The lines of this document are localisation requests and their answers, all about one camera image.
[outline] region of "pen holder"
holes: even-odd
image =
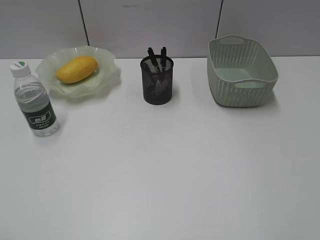
[[[166,104],[172,98],[172,79],[174,62],[166,57],[166,64],[161,61],[161,55],[154,55],[159,67],[147,56],[140,63],[142,72],[142,88],[144,100],[152,105]]]

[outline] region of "woven basket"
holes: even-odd
[[[225,107],[256,107],[272,92],[276,67],[262,45],[237,35],[209,42],[207,74],[215,101]]]

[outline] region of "mango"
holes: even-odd
[[[92,56],[77,56],[62,66],[55,77],[65,84],[77,83],[91,75],[98,67],[97,60]]]

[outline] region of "frosted glass bowl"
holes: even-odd
[[[98,62],[97,69],[86,79],[76,83],[66,84],[57,80],[56,71],[78,56],[94,57]],[[43,59],[35,72],[47,90],[78,98],[94,94],[108,80],[114,78],[115,73],[120,71],[114,62],[115,58],[111,52],[92,46],[63,48]]]

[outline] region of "plastic bottle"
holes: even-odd
[[[42,83],[31,74],[24,61],[12,63],[10,70],[14,77],[15,99],[32,132],[39,137],[54,134],[60,125]]]

